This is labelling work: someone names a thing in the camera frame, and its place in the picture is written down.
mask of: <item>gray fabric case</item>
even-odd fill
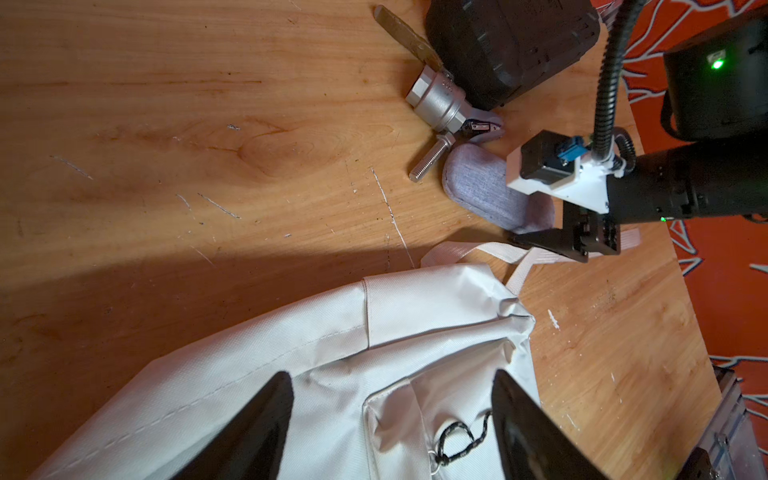
[[[513,233],[554,226],[554,204],[547,194],[522,194],[507,187],[507,162],[474,144],[463,144],[448,156],[442,187],[451,200]]]

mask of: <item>blue connector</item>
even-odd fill
[[[569,140],[559,144],[557,150],[558,158],[563,160],[563,165],[575,161],[581,155],[586,154],[589,151],[584,146],[584,138],[579,136],[571,137]]]

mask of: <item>orange patterned backdrop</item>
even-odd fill
[[[611,24],[621,0],[592,0]],[[652,0],[634,29],[623,78],[647,153],[683,142],[659,122],[668,48],[768,0]],[[701,327],[717,364],[731,366],[768,465],[768,225],[742,217],[675,220],[670,235]]]

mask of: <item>black box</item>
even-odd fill
[[[432,0],[426,31],[469,103],[490,110],[574,64],[600,23],[589,0]]]

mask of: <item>metal ring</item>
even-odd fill
[[[429,460],[429,474],[434,477],[435,475],[437,475],[437,472],[440,471],[440,464],[437,462],[437,452],[435,452],[434,450],[427,450],[427,458],[429,458],[430,455],[435,456],[435,465],[437,465],[437,468],[435,468],[435,471],[433,472],[432,460],[431,459]]]

